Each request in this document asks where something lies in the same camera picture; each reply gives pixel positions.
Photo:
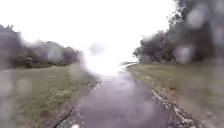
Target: grass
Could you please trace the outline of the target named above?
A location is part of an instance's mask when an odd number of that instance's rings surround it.
[[[129,70],[155,90],[187,97],[224,121],[224,67],[137,64]]]
[[[42,124],[47,117],[93,78],[78,65],[10,71],[14,99],[13,120],[26,127]]]

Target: asphalt road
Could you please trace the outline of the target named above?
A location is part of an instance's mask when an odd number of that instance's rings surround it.
[[[101,79],[57,128],[200,128],[130,73]]]

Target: wet road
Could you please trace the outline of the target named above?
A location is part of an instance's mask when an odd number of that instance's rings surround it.
[[[57,128],[200,128],[129,73],[102,79]]]

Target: sky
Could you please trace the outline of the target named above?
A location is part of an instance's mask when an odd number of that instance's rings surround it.
[[[0,24],[13,25],[29,41],[55,41],[85,49],[97,42],[120,60],[142,36],[168,28],[172,0],[0,0]]]

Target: green grass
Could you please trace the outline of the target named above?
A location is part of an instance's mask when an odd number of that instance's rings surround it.
[[[157,91],[185,96],[224,119],[224,67],[137,64],[129,70]]]
[[[44,69],[12,70],[12,98],[16,101],[13,118],[34,127],[59,109],[93,78],[78,65]]]

